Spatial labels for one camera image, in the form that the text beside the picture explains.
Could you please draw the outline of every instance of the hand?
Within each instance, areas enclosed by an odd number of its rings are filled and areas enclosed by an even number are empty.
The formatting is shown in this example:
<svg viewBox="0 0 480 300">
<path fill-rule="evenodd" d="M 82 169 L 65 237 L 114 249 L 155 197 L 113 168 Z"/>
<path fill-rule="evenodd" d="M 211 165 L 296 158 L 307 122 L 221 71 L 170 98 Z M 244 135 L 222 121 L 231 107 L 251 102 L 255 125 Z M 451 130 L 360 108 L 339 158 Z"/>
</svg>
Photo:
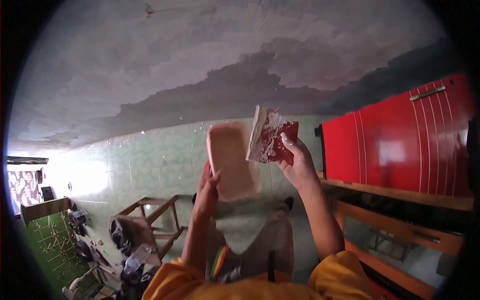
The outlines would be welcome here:
<svg viewBox="0 0 480 300">
<path fill-rule="evenodd" d="M 205 163 L 197 186 L 197 198 L 193 207 L 192 218 L 209 220 L 215 213 L 218 205 L 216 186 L 220 182 L 220 172 L 212 175 L 210 163 Z"/>
<path fill-rule="evenodd" d="M 317 172 L 313 166 L 312 155 L 307 146 L 297 139 L 297 143 L 289 139 L 283 132 L 281 133 L 283 145 L 293 154 L 293 166 L 285 160 L 276 161 L 276 164 L 283 171 L 285 177 L 299 190 L 305 186 L 319 183 Z"/>
</svg>

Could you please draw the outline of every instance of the yellow shirt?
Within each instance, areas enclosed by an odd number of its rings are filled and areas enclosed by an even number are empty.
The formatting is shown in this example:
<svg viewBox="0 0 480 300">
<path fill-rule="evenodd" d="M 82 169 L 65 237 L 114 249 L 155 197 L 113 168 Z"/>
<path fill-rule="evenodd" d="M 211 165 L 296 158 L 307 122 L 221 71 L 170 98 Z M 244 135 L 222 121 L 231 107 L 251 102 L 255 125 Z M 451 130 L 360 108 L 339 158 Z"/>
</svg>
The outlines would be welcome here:
<svg viewBox="0 0 480 300">
<path fill-rule="evenodd" d="M 257 299 L 378 299 L 353 252 L 343 251 L 322 260 L 308 285 L 285 282 L 276 272 L 276 282 L 264 274 L 231 284 L 205 281 L 199 270 L 180 259 L 163 265 L 145 290 L 142 300 L 257 300 Z"/>
</svg>

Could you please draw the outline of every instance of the drawer handle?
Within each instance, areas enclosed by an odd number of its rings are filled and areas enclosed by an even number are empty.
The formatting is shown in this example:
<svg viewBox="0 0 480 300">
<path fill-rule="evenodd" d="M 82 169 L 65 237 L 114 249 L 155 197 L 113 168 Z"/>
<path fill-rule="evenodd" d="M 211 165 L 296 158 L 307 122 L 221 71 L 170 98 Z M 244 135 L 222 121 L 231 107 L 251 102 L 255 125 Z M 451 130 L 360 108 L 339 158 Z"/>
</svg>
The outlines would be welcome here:
<svg viewBox="0 0 480 300">
<path fill-rule="evenodd" d="M 439 239 L 439 238 L 433 237 L 433 236 L 428 235 L 428 234 L 423 234 L 423 233 L 420 233 L 420 232 L 415 232 L 415 237 L 417 237 L 417 238 L 419 238 L 419 239 L 422 239 L 422 240 L 430 241 L 430 242 L 435 243 L 435 244 L 440 244 L 440 239 Z"/>
<path fill-rule="evenodd" d="M 439 86 L 439 87 L 437 87 L 437 88 L 434 88 L 433 90 L 430 90 L 430 91 L 427 91 L 427 92 L 425 92 L 425 93 L 422 93 L 422 94 L 420 94 L 420 95 L 411 96 L 409 99 L 410 99 L 410 101 L 415 101 L 415 100 L 417 100 L 417 99 L 426 97 L 426 96 L 428 96 L 428 95 L 431 95 L 431 94 L 435 94 L 435 93 L 444 91 L 445 89 L 446 89 L 446 88 L 445 88 L 445 85 L 442 85 L 442 86 Z"/>
</svg>

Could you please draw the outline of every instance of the floor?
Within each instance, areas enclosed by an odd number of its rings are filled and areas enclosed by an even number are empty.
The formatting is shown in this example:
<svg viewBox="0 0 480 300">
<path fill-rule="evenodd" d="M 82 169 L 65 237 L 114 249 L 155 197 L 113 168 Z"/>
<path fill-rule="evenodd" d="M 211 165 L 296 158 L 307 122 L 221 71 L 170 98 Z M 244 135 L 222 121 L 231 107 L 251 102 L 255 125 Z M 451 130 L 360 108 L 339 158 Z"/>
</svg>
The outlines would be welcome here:
<svg viewBox="0 0 480 300">
<path fill-rule="evenodd" d="M 314 128 L 332 117 L 288 116 L 287 119 L 299 121 L 299 138 L 310 150 L 317 170 L 321 170 L 322 151 Z M 119 274 L 121 256 L 110 241 L 108 218 L 145 196 L 168 199 L 180 194 L 183 196 L 176 202 L 179 222 L 188 226 L 193 208 L 191 198 L 207 161 L 206 132 L 214 124 L 233 121 L 252 125 L 252 118 L 197 122 L 77 148 L 49 160 L 45 181 L 52 186 L 56 197 L 68 196 L 78 208 L 88 211 L 90 235 L 95 241 L 102 240 L 107 259 Z M 261 164 L 260 175 L 262 188 L 258 196 L 219 204 L 217 228 L 223 231 L 235 252 L 243 252 L 262 228 L 268 212 L 289 195 L 293 196 L 295 202 L 289 217 L 295 252 L 293 279 L 306 283 L 318 256 L 303 204 L 276 164 Z M 147 214 L 154 209 L 147 209 Z M 167 226 L 168 231 L 169 214 L 164 215 L 154 226 Z M 164 262 L 180 256 L 184 239 L 185 233 L 175 241 Z"/>
</svg>

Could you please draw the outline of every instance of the shoe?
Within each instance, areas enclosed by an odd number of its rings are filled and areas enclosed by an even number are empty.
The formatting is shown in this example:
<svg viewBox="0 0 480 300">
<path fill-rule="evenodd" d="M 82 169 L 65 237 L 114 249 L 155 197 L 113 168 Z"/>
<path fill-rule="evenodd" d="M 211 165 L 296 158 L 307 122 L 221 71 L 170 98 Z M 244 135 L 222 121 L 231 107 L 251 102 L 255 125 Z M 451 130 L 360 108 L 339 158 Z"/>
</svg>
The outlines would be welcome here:
<svg viewBox="0 0 480 300">
<path fill-rule="evenodd" d="M 288 210 L 292 210 L 293 208 L 293 197 L 288 197 L 283 202 L 288 206 Z"/>
</svg>

